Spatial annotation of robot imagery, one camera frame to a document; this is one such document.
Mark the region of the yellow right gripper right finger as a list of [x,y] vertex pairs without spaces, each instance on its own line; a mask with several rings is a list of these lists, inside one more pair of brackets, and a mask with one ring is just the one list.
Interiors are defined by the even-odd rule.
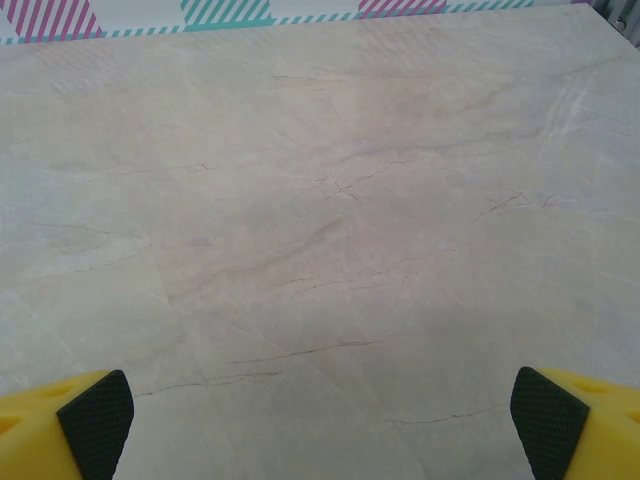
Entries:
[[525,366],[510,413],[535,480],[640,480],[640,389]]

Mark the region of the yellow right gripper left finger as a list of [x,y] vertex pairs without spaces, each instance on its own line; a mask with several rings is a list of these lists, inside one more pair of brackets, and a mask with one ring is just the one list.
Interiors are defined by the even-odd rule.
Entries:
[[112,480],[133,418],[121,370],[0,396],[0,480]]

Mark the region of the aluminium frame post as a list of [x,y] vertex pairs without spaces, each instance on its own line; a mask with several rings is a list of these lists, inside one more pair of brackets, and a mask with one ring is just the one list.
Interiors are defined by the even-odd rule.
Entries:
[[599,12],[640,50],[640,0],[603,0]]

